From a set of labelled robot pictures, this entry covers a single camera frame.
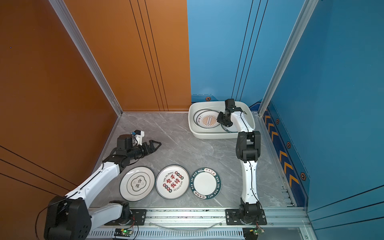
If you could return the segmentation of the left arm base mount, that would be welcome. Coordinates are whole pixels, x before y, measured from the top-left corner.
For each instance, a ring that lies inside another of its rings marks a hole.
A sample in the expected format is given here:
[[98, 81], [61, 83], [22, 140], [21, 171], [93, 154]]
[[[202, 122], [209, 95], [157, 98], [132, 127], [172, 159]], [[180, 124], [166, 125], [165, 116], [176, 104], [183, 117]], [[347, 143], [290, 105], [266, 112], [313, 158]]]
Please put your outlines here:
[[105, 224], [105, 226], [143, 226], [146, 221], [147, 210], [146, 209], [133, 209], [130, 210], [130, 213], [127, 217], [123, 219], [117, 219], [110, 221]]

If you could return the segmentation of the orange sunburst plate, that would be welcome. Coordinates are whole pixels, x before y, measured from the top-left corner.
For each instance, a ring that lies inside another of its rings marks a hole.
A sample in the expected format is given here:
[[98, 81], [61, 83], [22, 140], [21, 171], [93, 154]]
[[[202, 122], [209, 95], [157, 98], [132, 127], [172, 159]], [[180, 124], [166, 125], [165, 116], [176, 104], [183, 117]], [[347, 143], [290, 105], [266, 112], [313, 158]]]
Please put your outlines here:
[[220, 125], [218, 115], [220, 112], [211, 109], [202, 109], [194, 113], [194, 123], [203, 129], [213, 129]]

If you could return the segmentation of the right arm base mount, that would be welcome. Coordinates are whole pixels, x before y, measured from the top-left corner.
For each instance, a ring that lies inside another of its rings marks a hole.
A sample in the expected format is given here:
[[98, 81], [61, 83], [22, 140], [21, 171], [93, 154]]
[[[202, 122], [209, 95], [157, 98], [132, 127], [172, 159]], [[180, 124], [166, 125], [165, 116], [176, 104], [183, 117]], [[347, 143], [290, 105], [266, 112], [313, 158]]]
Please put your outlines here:
[[263, 209], [254, 211], [245, 211], [240, 209], [225, 210], [226, 223], [229, 226], [235, 225], [252, 225], [265, 226], [267, 225], [267, 217]]

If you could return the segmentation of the green rim plate front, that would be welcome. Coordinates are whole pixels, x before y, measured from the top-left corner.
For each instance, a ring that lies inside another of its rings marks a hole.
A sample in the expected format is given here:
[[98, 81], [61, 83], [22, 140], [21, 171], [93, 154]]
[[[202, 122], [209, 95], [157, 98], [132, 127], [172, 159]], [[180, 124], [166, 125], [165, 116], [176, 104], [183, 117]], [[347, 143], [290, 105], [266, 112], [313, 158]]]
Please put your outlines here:
[[192, 174], [190, 188], [193, 194], [199, 199], [210, 200], [220, 193], [222, 181], [215, 170], [200, 168]]

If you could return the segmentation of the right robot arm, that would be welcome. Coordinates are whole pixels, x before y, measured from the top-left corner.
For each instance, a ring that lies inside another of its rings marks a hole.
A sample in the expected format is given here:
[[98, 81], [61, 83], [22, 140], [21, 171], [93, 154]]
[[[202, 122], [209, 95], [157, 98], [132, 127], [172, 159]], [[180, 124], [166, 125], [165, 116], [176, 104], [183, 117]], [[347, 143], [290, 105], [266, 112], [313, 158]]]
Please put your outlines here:
[[260, 201], [257, 195], [256, 171], [261, 155], [261, 134], [248, 123], [245, 112], [239, 107], [227, 107], [218, 115], [218, 122], [226, 127], [236, 127], [238, 137], [236, 156], [242, 165], [241, 205], [244, 210], [256, 206]]

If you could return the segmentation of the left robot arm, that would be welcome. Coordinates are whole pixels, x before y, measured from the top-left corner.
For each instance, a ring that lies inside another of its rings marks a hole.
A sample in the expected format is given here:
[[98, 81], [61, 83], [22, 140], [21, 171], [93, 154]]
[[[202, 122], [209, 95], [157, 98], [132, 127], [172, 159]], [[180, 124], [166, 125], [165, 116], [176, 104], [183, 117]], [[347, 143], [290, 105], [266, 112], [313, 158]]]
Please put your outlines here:
[[144, 132], [139, 130], [120, 135], [116, 148], [102, 161], [96, 172], [65, 196], [56, 196], [49, 202], [44, 239], [84, 240], [91, 231], [109, 222], [133, 222], [128, 202], [112, 201], [94, 210], [90, 209], [90, 205], [126, 167], [155, 153], [162, 145], [154, 140], [143, 142], [143, 137]]

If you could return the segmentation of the green rim plate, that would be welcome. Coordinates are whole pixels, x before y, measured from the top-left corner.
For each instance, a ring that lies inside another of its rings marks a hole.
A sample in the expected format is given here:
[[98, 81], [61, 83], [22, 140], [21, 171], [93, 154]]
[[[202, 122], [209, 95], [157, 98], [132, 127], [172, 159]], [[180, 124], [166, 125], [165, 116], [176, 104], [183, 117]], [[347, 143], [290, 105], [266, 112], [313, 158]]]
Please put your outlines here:
[[235, 123], [233, 123], [230, 127], [221, 124], [221, 127], [227, 133], [237, 133], [239, 131], [239, 128]]
[[192, 174], [190, 188], [193, 194], [199, 199], [210, 200], [220, 193], [222, 181], [215, 170], [200, 168]]

